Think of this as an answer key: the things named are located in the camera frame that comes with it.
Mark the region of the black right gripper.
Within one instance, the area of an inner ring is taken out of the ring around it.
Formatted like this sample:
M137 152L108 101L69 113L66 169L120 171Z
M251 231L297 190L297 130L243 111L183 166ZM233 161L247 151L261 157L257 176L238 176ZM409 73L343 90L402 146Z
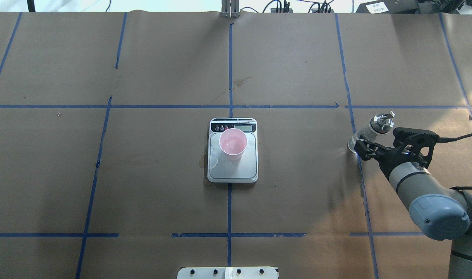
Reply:
M363 161L375 159L387 179L397 166L406 162L415 162L425 168L429 166L429 154L423 155L414 147L387 148L379 143L360 138L355 142L354 151Z

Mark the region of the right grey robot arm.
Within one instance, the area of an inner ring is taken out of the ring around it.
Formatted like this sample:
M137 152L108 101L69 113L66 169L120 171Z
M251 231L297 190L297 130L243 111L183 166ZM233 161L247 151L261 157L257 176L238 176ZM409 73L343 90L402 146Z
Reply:
M449 279L472 279L472 193L443 187L427 170L426 144L397 147L359 139L362 160L375 159L411 220L432 240L451 241Z

